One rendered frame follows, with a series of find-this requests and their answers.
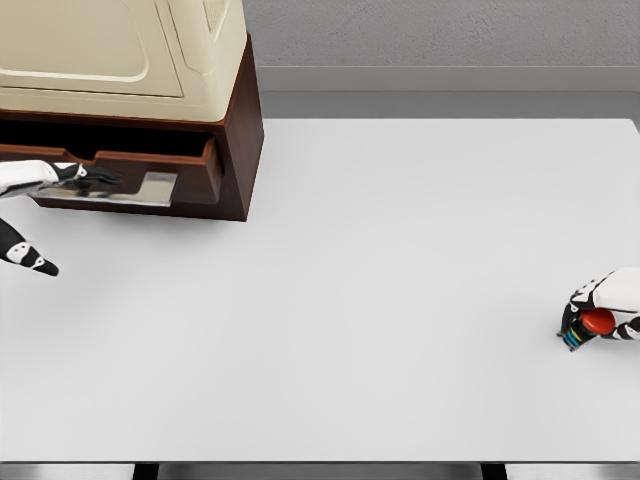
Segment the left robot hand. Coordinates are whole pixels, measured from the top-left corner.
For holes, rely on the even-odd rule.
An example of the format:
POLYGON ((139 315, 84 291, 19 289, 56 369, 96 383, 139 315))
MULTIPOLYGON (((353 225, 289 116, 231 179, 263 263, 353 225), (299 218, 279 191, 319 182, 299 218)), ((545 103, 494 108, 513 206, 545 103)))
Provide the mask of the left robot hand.
MULTIPOLYGON (((77 162, 40 159, 0 162, 0 199, 28 195, 69 183, 117 184, 122 177, 77 162)), ((13 226, 0 218, 0 260, 55 277, 58 267, 45 259, 13 226)))

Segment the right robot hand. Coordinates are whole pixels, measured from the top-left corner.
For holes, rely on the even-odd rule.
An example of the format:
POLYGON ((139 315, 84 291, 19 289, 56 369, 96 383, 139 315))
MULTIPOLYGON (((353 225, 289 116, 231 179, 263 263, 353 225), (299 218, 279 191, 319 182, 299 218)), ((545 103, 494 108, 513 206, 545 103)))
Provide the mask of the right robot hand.
POLYGON ((567 306, 574 310, 604 308, 613 313, 616 326, 606 335, 617 341, 640 341, 640 268, 623 267, 578 288, 567 306))

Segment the red push-button switch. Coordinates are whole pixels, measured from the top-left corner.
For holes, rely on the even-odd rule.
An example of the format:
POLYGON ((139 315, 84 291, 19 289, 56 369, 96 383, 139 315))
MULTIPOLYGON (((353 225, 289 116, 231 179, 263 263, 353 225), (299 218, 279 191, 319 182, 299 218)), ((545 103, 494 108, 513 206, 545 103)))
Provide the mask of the red push-button switch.
POLYGON ((573 352, 595 337, 611 333, 615 326, 615 317, 607 309, 574 310, 567 306, 557 336, 573 352))

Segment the brown drawer with metal handle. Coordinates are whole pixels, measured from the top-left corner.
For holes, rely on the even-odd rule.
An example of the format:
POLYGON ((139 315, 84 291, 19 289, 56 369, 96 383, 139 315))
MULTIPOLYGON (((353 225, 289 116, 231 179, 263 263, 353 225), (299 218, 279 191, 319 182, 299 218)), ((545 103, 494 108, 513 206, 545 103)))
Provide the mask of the brown drawer with metal handle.
POLYGON ((48 208, 161 212, 183 204, 209 207, 220 199, 223 169, 212 138, 194 155, 100 150, 84 164, 114 172, 121 181, 50 187, 32 199, 48 208))

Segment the cream appliance on cabinet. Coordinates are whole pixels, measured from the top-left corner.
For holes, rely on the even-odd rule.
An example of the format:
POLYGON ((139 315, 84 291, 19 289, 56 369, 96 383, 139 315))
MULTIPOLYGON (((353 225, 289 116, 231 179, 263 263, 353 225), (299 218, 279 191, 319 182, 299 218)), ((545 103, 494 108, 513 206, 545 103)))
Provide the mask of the cream appliance on cabinet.
POLYGON ((242 0, 0 0, 0 109, 219 121, 247 43, 242 0))

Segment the brown wooden cabinet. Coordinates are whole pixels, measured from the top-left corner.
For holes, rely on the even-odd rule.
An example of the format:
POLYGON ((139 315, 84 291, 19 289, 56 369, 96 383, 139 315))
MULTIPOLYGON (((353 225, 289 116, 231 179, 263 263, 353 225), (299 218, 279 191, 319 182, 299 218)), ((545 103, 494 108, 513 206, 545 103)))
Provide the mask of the brown wooden cabinet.
POLYGON ((227 112, 219 121, 172 121, 0 109, 0 162, 35 157, 84 164, 100 150, 194 155, 209 138, 215 141, 223 169, 217 204, 209 207, 183 204, 166 212, 152 209, 105 212, 229 221, 247 219, 264 141, 249 34, 227 112))

